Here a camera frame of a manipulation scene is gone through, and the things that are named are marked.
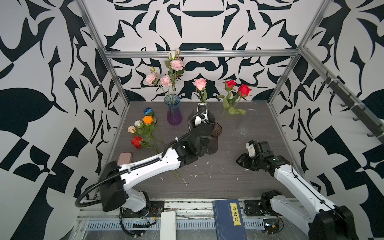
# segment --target table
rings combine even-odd
[[[142,119],[144,109],[150,107],[155,112],[158,127],[164,142],[167,144],[188,132],[187,117],[194,109],[196,102],[180,102],[182,122],[172,126],[167,122],[167,105],[162,102],[131,102],[126,115],[120,136],[118,138],[112,161],[117,161],[120,153],[131,152],[132,162],[156,155],[153,149],[141,147],[136,149],[131,141],[133,135],[127,131],[136,120]],[[209,109],[223,127],[223,133],[218,138],[218,151],[213,155],[204,155],[196,162],[179,168],[185,182],[181,177],[176,179],[171,171],[153,176],[136,186],[137,191],[146,191],[151,199],[217,199],[217,198],[257,198],[263,192],[278,190],[286,197],[293,194],[279,181],[264,171],[251,171],[240,167],[235,161],[247,152],[245,144],[250,140],[268,141],[274,155],[282,155],[292,162],[278,131],[272,113],[266,101],[246,101],[237,105],[240,109],[253,108],[258,112],[254,129],[250,135],[244,137],[237,133],[242,115],[223,114],[221,102],[210,102]],[[157,129],[153,131],[159,137]]]

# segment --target artificial flower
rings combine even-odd
[[[180,59],[172,60],[170,63],[170,67],[175,71],[181,71],[183,70],[183,61]]]
[[[145,78],[145,83],[148,84],[148,86],[152,87],[153,86],[152,82],[156,80],[156,78],[157,78],[157,73],[150,73]]]
[[[141,141],[141,137],[134,136],[131,143],[133,146],[135,146],[135,148],[140,149]]]
[[[199,79],[195,79],[194,84],[197,87],[197,89],[201,91],[203,88],[205,88],[205,85],[207,84],[207,82],[205,81],[204,78],[199,78]]]
[[[128,132],[130,132],[130,133],[135,133],[136,132],[136,128],[135,128],[135,126],[129,126],[128,127]]]
[[[146,109],[144,110],[144,114],[145,114],[145,115],[148,115],[150,112],[152,112],[152,109],[151,109],[151,108],[146,108]]]
[[[142,128],[143,127],[143,122],[140,121],[140,120],[137,120],[135,123],[134,123],[135,126],[137,126],[138,128]]]
[[[170,86],[172,86],[172,81],[170,80],[170,76],[168,76],[168,75],[165,75],[164,77],[162,77],[160,79],[160,82],[161,82],[161,85],[163,87],[170,87]]]
[[[151,122],[153,122],[153,118],[151,116],[145,116],[143,117],[143,122],[145,124],[151,124]]]
[[[169,51],[168,53],[168,59],[170,61],[174,60],[175,59],[175,56],[176,56],[176,51]]]
[[[247,85],[243,84],[241,85],[241,87],[239,87],[238,93],[242,98],[245,98],[246,96],[248,96],[250,91],[252,91],[252,89],[250,89]]]
[[[236,82],[233,80],[225,81],[225,90],[227,92],[231,91],[235,85],[236,85]]]

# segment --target book cover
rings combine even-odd
[[[247,240],[237,199],[213,201],[217,240]]]

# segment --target blue purple glass vase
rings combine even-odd
[[[183,120],[179,109],[180,97],[176,94],[170,94],[164,98],[164,102],[168,105],[168,123],[174,126],[179,125]]]

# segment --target white block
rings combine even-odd
[[[176,212],[162,212],[160,240],[176,240]]]

